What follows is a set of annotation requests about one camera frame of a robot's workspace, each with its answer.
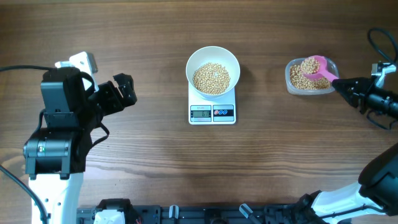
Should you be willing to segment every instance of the digital kitchen scale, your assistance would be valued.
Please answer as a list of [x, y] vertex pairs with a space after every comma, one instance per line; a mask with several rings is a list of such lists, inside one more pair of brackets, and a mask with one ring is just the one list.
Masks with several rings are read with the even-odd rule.
[[192, 125], [234, 124], [235, 88], [220, 97], [206, 99], [188, 85], [188, 120]]

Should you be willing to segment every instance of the bowl of beans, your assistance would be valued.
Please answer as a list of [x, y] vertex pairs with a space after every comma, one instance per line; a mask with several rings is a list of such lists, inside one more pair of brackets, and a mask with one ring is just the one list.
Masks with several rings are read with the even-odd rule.
[[[327, 70], [339, 77], [337, 66], [326, 58]], [[294, 95], [320, 95], [331, 93], [335, 89], [326, 78], [309, 79], [303, 71], [313, 73], [318, 70], [319, 64], [313, 58], [297, 58], [289, 62], [285, 69], [287, 91]]]
[[236, 57], [222, 47], [209, 46], [197, 50], [185, 68], [189, 84], [204, 98], [216, 98], [232, 90], [241, 69]]

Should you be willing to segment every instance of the wooden surface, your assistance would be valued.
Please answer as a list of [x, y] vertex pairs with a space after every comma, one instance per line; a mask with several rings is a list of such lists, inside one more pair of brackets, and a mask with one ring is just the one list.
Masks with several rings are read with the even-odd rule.
[[[138, 102], [104, 118], [111, 135], [88, 154], [80, 205], [293, 203], [356, 181], [398, 135], [371, 125], [337, 93], [290, 95], [285, 66], [319, 54], [343, 78], [369, 77], [381, 57], [366, 32], [381, 26], [398, 38], [396, 9], [396, 1], [8, 4], [0, 6], [0, 66], [52, 66], [88, 51], [98, 83], [132, 75]], [[188, 123], [185, 64], [207, 45], [227, 48], [241, 64], [233, 126]], [[42, 74], [0, 74], [0, 162], [25, 182], [22, 147], [44, 107]], [[3, 174], [0, 198], [0, 223], [30, 222], [30, 198]]]

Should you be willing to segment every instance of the bowl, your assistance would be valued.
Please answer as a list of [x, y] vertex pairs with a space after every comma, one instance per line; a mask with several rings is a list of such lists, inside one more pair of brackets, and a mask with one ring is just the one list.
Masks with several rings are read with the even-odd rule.
[[[231, 78], [227, 89], [217, 95], [203, 93], [196, 89], [193, 84], [193, 75], [195, 74], [195, 71], [198, 70], [202, 65], [209, 62], [221, 64], [223, 67], [225, 67], [229, 77]], [[235, 87], [241, 74], [241, 68], [239, 66], [238, 60], [229, 50], [226, 50], [222, 47], [209, 46], [201, 48], [191, 55], [191, 57], [188, 59], [185, 73], [187, 74], [189, 85], [191, 85], [193, 89], [202, 97], [217, 98], [231, 91]]]
[[[333, 92], [335, 89], [333, 87], [324, 89], [324, 90], [301, 90], [293, 86], [292, 81], [290, 80], [290, 68], [293, 65], [301, 65], [301, 63], [305, 60], [305, 58], [297, 58], [290, 61], [285, 69], [285, 79], [286, 79], [286, 86], [287, 91], [293, 95], [321, 95]], [[330, 59], [326, 58], [328, 65], [326, 66], [327, 70], [337, 76], [340, 77], [338, 74], [337, 66], [334, 62]]]

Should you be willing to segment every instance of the pink scoop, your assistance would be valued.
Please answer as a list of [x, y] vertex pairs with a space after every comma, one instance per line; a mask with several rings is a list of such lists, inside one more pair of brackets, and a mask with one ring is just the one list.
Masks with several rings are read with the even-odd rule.
[[319, 55], [314, 55], [311, 56], [312, 58], [315, 58], [319, 62], [319, 70], [314, 73], [314, 74], [307, 74], [303, 72], [303, 76], [309, 79], [316, 79], [316, 78], [323, 78], [325, 77], [329, 82], [332, 82], [335, 79], [338, 79], [334, 74], [330, 73], [328, 69], [326, 68], [328, 65], [328, 62], [326, 59], [322, 56]]

